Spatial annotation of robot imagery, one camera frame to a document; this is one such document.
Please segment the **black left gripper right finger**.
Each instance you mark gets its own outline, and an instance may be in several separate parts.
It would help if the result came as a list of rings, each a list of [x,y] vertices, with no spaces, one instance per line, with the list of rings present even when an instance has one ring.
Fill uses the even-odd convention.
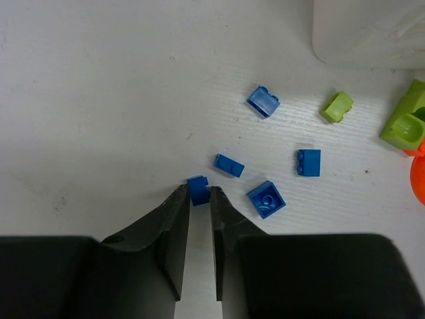
[[[424,317],[400,251],[382,235],[269,235],[220,187],[211,223],[224,318]]]

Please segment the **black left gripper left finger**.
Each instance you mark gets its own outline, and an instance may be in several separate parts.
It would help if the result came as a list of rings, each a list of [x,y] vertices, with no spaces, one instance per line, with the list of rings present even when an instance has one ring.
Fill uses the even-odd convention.
[[[103,241],[1,237],[2,318],[172,318],[181,299],[189,188]]]

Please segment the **small blue lego brick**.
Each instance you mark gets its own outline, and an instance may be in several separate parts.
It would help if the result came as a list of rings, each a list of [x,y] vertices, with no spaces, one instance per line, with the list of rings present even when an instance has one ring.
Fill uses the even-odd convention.
[[[210,201],[211,193],[206,176],[198,175],[187,179],[189,193],[194,207],[204,205]]]

